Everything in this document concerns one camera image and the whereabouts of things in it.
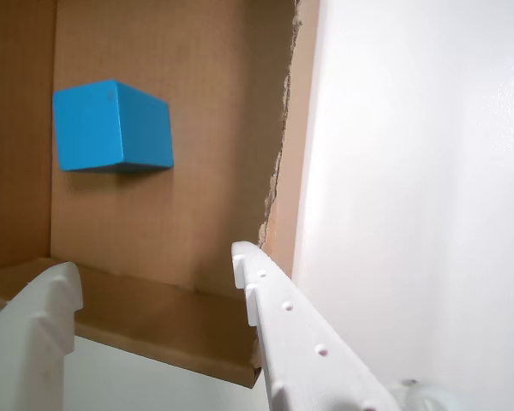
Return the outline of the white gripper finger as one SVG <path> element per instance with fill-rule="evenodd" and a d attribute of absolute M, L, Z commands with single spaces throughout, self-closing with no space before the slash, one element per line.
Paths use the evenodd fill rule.
<path fill-rule="evenodd" d="M 64 357 L 75 350 L 81 278 L 71 262 L 27 283 L 0 312 L 0 410 L 63 410 Z"/>
<path fill-rule="evenodd" d="M 256 328 L 271 410 L 397 410 L 397 401 L 284 272 L 251 242 L 231 246 Z"/>

